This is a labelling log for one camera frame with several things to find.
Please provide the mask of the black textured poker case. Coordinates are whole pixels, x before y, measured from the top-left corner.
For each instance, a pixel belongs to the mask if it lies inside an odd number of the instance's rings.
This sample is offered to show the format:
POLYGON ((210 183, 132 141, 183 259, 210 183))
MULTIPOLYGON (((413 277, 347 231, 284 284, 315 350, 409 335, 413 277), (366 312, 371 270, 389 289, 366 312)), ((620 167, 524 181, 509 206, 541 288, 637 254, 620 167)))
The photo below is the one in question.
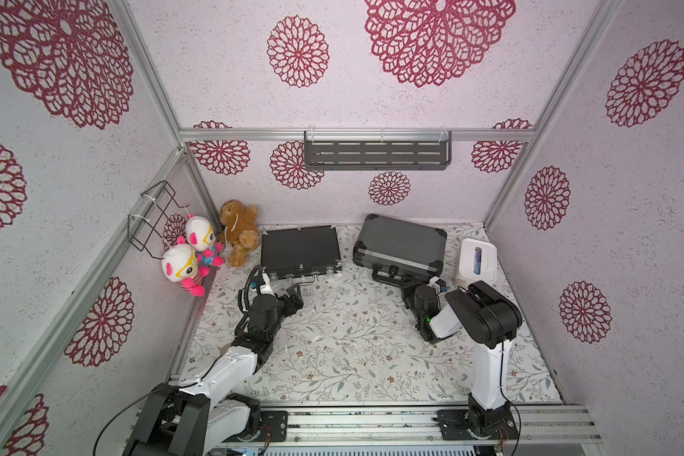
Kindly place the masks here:
POLYGON ((262 236, 261 271, 270 279, 333 276, 342 271, 336 228, 331 225, 268 231, 262 236))

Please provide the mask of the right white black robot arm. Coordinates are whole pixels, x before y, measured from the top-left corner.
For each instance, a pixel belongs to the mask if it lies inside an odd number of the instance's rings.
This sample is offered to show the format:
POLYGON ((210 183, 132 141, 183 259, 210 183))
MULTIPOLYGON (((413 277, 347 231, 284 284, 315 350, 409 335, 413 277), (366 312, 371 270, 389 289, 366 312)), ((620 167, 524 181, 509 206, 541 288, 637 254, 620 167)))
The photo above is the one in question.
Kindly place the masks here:
POLYGON ((482 280, 450 291, 439 277, 405 279, 401 293, 425 342, 435 344, 464 331, 476 343, 467 410, 462 418, 441 419, 441 427, 463 426, 479 440, 517 439, 520 414, 507 397, 505 380, 509 353, 524 323, 519 308, 482 280))

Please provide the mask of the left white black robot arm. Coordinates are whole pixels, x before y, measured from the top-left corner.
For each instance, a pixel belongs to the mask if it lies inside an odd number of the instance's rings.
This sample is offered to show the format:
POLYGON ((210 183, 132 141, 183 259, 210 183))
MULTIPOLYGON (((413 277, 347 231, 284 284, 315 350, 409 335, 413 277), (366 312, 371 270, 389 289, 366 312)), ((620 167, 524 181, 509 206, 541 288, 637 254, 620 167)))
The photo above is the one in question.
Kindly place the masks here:
POLYGON ((123 450, 125 455, 205 455, 231 437, 251 439, 260 432, 260 401, 234 393, 273 353, 286 317, 304 306, 301 287, 281 296, 258 294, 247 309, 239 333, 210 366, 179 385, 157 385, 142 398, 144 406, 123 450))

